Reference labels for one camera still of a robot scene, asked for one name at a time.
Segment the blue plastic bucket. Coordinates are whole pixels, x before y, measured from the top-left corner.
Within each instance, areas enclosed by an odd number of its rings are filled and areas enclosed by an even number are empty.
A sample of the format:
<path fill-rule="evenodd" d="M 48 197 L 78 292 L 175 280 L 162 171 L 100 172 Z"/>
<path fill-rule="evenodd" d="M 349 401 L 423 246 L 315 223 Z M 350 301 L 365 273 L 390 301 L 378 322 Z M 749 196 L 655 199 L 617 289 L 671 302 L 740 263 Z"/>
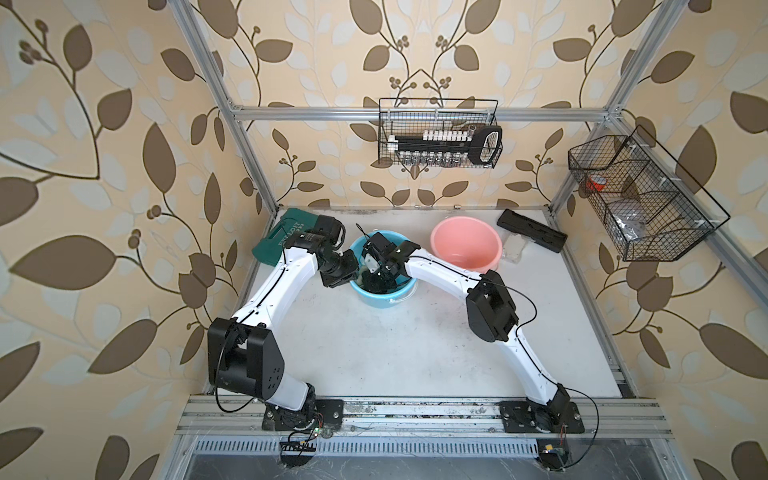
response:
<path fill-rule="evenodd" d="M 360 236 L 350 246 L 359 266 L 358 276 L 350 283 L 350 286 L 358 295 L 359 299 L 371 307 L 387 309 L 395 307 L 411 298 L 418 289 L 418 281 L 403 275 L 399 276 L 397 279 L 398 287 L 388 293 L 373 293 L 362 286 L 362 274 L 369 271 L 363 259 L 363 246 L 365 243 L 366 237 Z"/>

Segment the pink plastic bucket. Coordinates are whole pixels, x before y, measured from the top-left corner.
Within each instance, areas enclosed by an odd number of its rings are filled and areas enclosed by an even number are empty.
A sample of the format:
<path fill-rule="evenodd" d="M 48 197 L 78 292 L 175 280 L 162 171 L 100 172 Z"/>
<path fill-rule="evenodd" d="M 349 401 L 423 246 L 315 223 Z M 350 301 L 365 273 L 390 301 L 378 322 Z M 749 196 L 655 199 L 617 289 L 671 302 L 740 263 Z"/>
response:
<path fill-rule="evenodd" d="M 438 223 L 431 231 L 430 245 L 438 258 L 479 273 L 497 270 L 503 253 L 496 230 L 468 216 L 454 216 Z"/>

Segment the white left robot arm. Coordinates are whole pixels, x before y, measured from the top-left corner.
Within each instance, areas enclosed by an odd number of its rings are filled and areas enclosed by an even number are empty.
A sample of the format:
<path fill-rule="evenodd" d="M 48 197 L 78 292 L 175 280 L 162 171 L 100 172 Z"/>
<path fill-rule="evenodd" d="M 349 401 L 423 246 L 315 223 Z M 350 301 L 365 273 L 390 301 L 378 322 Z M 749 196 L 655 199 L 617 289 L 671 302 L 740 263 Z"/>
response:
<path fill-rule="evenodd" d="M 275 330 L 304 286 L 319 276 L 336 288 L 354 280 L 359 266 L 351 250 L 341 251 L 346 228 L 320 215 L 308 229 L 283 240 L 273 271 L 231 317 L 213 321 L 207 332 L 209 382 L 221 390 L 248 396 L 275 409 L 289 430 L 320 424 L 315 388 L 286 371 Z"/>

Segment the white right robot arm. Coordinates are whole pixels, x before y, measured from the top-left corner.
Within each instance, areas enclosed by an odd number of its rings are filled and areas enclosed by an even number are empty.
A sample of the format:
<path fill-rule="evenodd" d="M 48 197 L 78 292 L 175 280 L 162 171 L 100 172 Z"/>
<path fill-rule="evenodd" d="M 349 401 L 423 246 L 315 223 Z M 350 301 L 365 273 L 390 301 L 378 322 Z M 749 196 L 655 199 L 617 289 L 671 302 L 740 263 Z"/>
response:
<path fill-rule="evenodd" d="M 412 241 L 396 244 L 380 232 L 365 237 L 362 260 L 361 279 L 371 290 L 391 289 L 398 279 L 408 277 L 463 301 L 472 333 L 500 346 L 523 386 L 527 407 L 522 422 L 542 432 L 562 428 L 570 396 L 539 364 L 522 332 L 512 298 L 516 291 L 497 271 L 472 272 L 438 259 Z"/>

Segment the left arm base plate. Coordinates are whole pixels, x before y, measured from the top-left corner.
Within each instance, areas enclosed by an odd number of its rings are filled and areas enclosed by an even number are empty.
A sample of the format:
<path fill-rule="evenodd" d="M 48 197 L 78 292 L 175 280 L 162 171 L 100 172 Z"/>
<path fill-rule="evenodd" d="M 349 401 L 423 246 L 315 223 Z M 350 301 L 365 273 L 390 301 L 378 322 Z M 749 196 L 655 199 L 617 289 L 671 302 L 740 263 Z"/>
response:
<path fill-rule="evenodd" d="M 343 400 L 310 397 L 297 411 L 267 404 L 262 429 L 272 432 L 319 429 L 321 434 L 332 435 L 341 429 L 343 418 Z"/>

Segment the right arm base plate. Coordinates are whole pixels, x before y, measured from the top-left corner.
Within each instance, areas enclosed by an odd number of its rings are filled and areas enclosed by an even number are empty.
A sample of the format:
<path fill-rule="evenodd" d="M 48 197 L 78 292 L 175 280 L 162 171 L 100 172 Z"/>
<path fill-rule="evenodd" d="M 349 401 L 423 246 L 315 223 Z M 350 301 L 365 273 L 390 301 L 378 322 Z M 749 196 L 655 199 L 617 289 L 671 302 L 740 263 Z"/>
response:
<path fill-rule="evenodd" d="M 586 431 L 576 404 L 542 406 L 534 402 L 502 401 L 498 403 L 505 433 L 582 434 Z"/>

